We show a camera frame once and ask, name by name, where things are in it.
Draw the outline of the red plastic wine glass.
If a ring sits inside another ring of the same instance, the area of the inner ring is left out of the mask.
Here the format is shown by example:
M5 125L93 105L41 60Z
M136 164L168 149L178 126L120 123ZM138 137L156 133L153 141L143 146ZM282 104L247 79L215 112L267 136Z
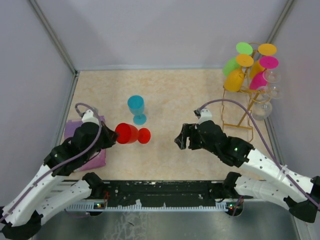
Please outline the red plastic wine glass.
M151 132L147 128L137 129L134 125L120 123L115 128L118 134L119 144L132 144L138 141L140 144L147 144L151 139Z

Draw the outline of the blue plastic wine glass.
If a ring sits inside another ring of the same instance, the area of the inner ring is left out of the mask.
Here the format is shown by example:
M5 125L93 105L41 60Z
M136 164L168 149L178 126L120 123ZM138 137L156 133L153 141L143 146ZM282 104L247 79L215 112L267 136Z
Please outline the blue plastic wine glass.
M133 114L133 123L138 126L142 126L143 124L145 124L147 121L147 117L144 114L144 99L140 95L133 95L128 99L127 105L129 111Z

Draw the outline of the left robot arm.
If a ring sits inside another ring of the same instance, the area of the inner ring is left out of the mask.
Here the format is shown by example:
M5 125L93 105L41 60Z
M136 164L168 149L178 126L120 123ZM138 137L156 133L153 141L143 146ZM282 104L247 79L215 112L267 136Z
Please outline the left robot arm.
M116 144L118 133L104 122L83 123L72 137L54 147L25 189L8 205L0 209L1 233L9 240L28 240L56 214L71 204L87 198L99 198L104 183L89 172L70 188L48 198L54 187L76 169L85 165L101 150Z

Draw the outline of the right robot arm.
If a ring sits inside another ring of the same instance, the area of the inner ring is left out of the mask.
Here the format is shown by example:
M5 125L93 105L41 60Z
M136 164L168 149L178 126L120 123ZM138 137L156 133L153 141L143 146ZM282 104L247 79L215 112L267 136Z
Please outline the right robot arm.
M254 180L230 172L223 185L229 198L248 196L274 203L294 217L314 223L320 206L320 178L300 175L263 155L247 141L227 136L212 120L184 123L174 142L181 150L206 150L224 164L252 172L262 180Z

